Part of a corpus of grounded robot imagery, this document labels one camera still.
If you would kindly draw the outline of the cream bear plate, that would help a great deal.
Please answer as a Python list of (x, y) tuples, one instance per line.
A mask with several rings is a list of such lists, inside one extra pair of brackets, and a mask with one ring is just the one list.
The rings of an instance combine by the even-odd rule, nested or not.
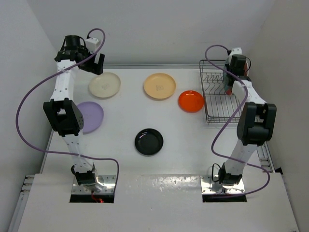
[(118, 75), (112, 72), (105, 72), (94, 77), (88, 89), (92, 95), (98, 98), (109, 98), (114, 96), (121, 86), (121, 80)]

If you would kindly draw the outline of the lavender plastic plate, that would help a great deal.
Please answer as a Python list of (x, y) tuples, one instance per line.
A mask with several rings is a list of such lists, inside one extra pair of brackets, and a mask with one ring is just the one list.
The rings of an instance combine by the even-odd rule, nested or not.
[(88, 134), (98, 129), (104, 118), (103, 108), (96, 102), (86, 101), (77, 105), (84, 117), (83, 134)]

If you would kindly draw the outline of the orange plate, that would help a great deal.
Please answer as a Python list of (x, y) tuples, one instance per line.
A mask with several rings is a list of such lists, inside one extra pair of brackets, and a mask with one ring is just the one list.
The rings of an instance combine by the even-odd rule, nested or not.
[(203, 96), (194, 90), (186, 90), (178, 97), (179, 107), (188, 113), (196, 113), (204, 106)]

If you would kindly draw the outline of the peach beige plate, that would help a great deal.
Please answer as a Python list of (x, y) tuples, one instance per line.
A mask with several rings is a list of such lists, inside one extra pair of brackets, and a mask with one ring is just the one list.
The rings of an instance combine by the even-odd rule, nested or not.
[(154, 73), (145, 79), (143, 89), (151, 98), (163, 100), (174, 94), (176, 82), (166, 73)]

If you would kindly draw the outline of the black plate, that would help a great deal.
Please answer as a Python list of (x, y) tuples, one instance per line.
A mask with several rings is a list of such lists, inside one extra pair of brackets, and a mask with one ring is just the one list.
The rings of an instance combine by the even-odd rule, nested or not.
[(153, 156), (157, 154), (164, 144), (162, 134), (152, 128), (143, 129), (134, 140), (136, 150), (144, 156)]

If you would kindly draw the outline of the red teal flower plate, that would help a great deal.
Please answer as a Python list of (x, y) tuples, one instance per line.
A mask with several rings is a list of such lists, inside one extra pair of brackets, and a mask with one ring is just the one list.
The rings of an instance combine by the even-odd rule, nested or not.
[[(246, 59), (237, 59), (236, 61), (232, 61), (231, 65), (225, 65), (226, 70), (238, 76), (240, 79), (246, 80), (247, 72), (248, 72), (248, 63)], [(227, 95), (232, 94), (232, 86), (235, 79), (230, 74), (225, 74), (223, 78), (223, 83), (225, 85), (225, 93)]]

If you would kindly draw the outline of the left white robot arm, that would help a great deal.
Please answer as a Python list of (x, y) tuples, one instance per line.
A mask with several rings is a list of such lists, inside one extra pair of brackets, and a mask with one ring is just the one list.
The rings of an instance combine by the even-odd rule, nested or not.
[(43, 110), (52, 129), (67, 144), (69, 152), (73, 153), (71, 172), (77, 184), (92, 193), (98, 193), (104, 188), (104, 183), (93, 161), (82, 157), (81, 137), (84, 118), (73, 101), (74, 83), (79, 69), (94, 74), (103, 72), (104, 55), (95, 62), (95, 54), (101, 44), (99, 39), (88, 36), (83, 39), (77, 35), (65, 37), (63, 45), (55, 58), (57, 71), (54, 92), (50, 101), (44, 102)]

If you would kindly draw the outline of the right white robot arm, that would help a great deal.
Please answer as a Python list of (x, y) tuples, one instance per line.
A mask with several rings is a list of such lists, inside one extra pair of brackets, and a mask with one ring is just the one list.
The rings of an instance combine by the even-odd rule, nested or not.
[(225, 87), (245, 101), (237, 125), (238, 141), (231, 157), (242, 162), (228, 159), (219, 170), (219, 183), (232, 187), (242, 179), (245, 164), (255, 150), (269, 141), (273, 134), (277, 107), (267, 103), (255, 91), (249, 77), (245, 75), (246, 56), (230, 54), (225, 64), (229, 72), (224, 77)]

